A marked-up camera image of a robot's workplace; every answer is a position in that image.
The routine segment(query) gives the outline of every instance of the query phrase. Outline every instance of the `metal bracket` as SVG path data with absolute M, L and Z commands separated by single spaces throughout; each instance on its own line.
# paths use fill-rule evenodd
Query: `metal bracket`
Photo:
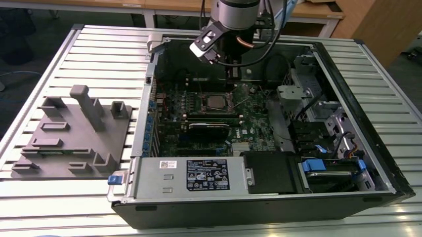
M 252 169 L 245 168 L 244 169 L 244 174 L 245 174 L 245 182 L 247 182 L 248 186 L 253 186 L 255 185 L 255 179 L 253 179 Z
M 162 43 L 162 34 L 153 33 L 148 35 L 148 40 L 146 40 L 148 53 L 154 53 L 156 52 L 154 47 L 160 46 L 161 43 Z

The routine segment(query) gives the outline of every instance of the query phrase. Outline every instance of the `cable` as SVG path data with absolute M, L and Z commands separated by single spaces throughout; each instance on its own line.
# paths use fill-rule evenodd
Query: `cable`
M 281 33 L 281 28 L 283 28 L 283 25 L 284 25 L 284 23 L 285 23 L 285 15 L 287 15 L 287 0 L 283 0 L 283 18 L 281 18 L 281 21 L 280 21 L 280 25 L 279 25 L 276 34 L 275 34 L 275 36 L 273 36 L 273 39 L 272 39 L 272 41 L 271 41 L 271 45 L 269 45 L 268 49 L 265 50 L 265 52 L 263 53 L 261 57 L 260 57 L 257 60 L 255 60 L 255 61 L 251 62 L 251 63 L 244 63 L 244 64 L 223 63 L 223 62 L 219 61 L 219 60 L 216 60 L 215 63 L 217 63 L 219 65 L 223 65 L 223 66 L 225 66 L 225 67 L 232 67 L 232 68 L 247 67 L 247 66 L 249 66 L 249 65 L 253 65 L 253 64 L 259 63 L 259 62 L 265 58 L 265 56 L 268 55 L 271 49 L 272 49 L 273 46 L 275 46 L 275 42 L 276 42 L 277 37 L 279 37 L 279 35 L 280 35 L 280 33 Z
M 199 12 L 199 30 L 203 29 L 203 12 L 205 11 L 205 0 L 203 0 Z
M 275 136 L 277 136 L 279 138 L 281 138 L 281 139 L 284 139 L 284 140 L 287 140 L 287 141 L 293 142 L 292 139 L 288 139 L 288 138 L 283 137 L 281 135 L 279 135 L 279 134 L 275 132 L 273 127 L 269 127 L 269 129 L 271 129 L 271 132 L 272 132 L 272 134 L 273 134 Z
M 305 112 L 305 110 L 308 110 L 308 108 L 316 103 L 316 101 L 319 100 L 319 98 L 323 95 L 323 91 L 320 91 L 320 93 L 311 99 L 311 101 L 308 102 L 308 104 L 301 108 L 301 110 L 297 112 L 296 116 L 295 116 L 295 121 L 297 121 L 300 115 Z
M 341 135 L 340 135 L 340 137 L 339 137 L 339 139 L 337 139 L 337 144 L 336 144 L 336 146 L 335 146 L 335 148 L 333 148 L 333 151 L 332 151 L 332 157 L 331 157 L 332 159 L 336 158 L 336 153 L 337 153 L 337 149 L 339 149 L 340 144 L 341 144 L 341 140 L 343 140 L 344 136 L 345 136 L 348 133 L 351 133 L 351 132 L 349 132 L 349 131 L 343 132 Z
M 4 73 L 4 74 L 0 75 L 0 77 L 2 77 L 5 75 L 9 75 L 9 74 L 14 74 L 14 73 L 29 73 L 29 74 L 36 74 L 36 75 L 40 75 L 40 76 L 42 75 L 42 74 L 40 74 L 37 72 L 32 72 L 32 71 L 16 71 L 16 72 Z
M 180 73 L 181 71 L 184 71 L 185 74 L 189 74 L 189 73 L 191 73 L 187 68 L 179 68 L 179 69 L 176 70 L 176 72 L 173 73 L 173 75 L 172 75 L 172 79 L 177 79 L 176 77 L 177 77 L 177 75 L 179 75 L 179 73 Z
M 283 60 L 285 61 L 285 63 L 287 63 L 287 67 L 288 67 L 288 69 L 287 69 L 287 74 L 289 73 L 289 71 L 291 71 L 291 64 L 289 64 L 289 62 L 288 62 L 288 59 L 285 58 L 285 56 L 280 53 L 280 52 L 276 52 L 276 53 L 273 53 L 271 56 L 268 56 L 265 59 L 264 59 L 264 61 L 263 61 L 263 64 L 261 64 L 261 79 L 263 79 L 263 81 L 267 81 L 267 67 L 268 67 L 268 64 L 269 64 L 269 61 L 271 61 L 271 59 L 275 57 L 275 56 L 279 56 L 280 58 L 283 58 Z
M 344 157 L 351 158 L 351 155 L 357 150 L 357 144 L 355 143 L 353 139 L 349 139 L 351 144 L 353 145 L 353 148 L 344 152 Z
M 265 1 L 263 1 L 263 10 L 265 11 Z
M 169 15 L 164 15 L 164 18 L 168 18 L 168 19 L 177 19 L 179 16 L 169 16 Z

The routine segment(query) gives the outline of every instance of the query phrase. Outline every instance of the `sticker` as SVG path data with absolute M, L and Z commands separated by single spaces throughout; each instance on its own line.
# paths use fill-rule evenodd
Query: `sticker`
M 229 190 L 228 167 L 225 159 L 187 160 L 187 190 Z
M 122 4 L 122 6 L 140 7 L 140 4 Z
M 174 160 L 160 160 L 158 168 L 160 169 L 174 169 L 177 167 L 177 161 Z
M 341 19 L 343 17 L 341 17 L 341 16 L 335 16 L 335 15 L 327 15 L 327 18 L 337 18 L 337 19 Z

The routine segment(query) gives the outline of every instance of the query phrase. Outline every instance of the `black plastic cover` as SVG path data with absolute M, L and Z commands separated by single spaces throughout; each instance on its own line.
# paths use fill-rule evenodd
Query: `black plastic cover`
M 244 167 L 252 170 L 255 184 L 248 186 L 249 194 L 307 193 L 300 172 L 300 157 L 292 152 L 243 152 Z

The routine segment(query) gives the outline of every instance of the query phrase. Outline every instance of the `white label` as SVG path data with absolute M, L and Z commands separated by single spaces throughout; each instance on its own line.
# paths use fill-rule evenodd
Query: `white label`
M 122 4 L 122 6 L 140 7 L 138 4 Z
M 341 19 L 343 17 L 341 17 L 341 16 L 335 16 L 335 15 L 327 15 L 327 18 L 337 18 L 337 19 Z
M 160 169 L 174 169 L 177 167 L 177 161 L 174 160 L 160 160 L 158 168 Z

